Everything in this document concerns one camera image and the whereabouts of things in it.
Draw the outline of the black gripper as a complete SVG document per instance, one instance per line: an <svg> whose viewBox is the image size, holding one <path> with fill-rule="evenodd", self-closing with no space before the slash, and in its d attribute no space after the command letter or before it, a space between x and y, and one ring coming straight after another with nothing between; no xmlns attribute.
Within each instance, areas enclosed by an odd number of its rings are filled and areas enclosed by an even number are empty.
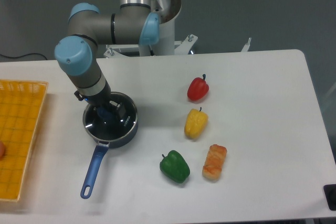
<svg viewBox="0 0 336 224"><path fill-rule="evenodd" d="M85 100L91 105L100 106L110 99L110 93L111 89L108 83L97 83L92 87L76 90L74 95L79 101ZM108 103L108 111L118 118L124 118L126 115L126 109L122 102L117 103L110 100Z"/></svg>

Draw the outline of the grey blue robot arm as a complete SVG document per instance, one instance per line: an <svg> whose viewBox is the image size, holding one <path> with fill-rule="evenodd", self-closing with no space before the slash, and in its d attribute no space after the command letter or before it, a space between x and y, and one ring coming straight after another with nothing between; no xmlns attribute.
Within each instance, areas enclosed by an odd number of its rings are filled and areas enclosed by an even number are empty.
<svg viewBox="0 0 336 224"><path fill-rule="evenodd" d="M86 100L102 115L114 109L111 89L95 58L99 45L151 47L159 42L160 18L151 11L151 0L120 0L117 14L102 15L88 3L75 5L68 19L67 36L55 47L54 55L77 91L78 100Z"/></svg>

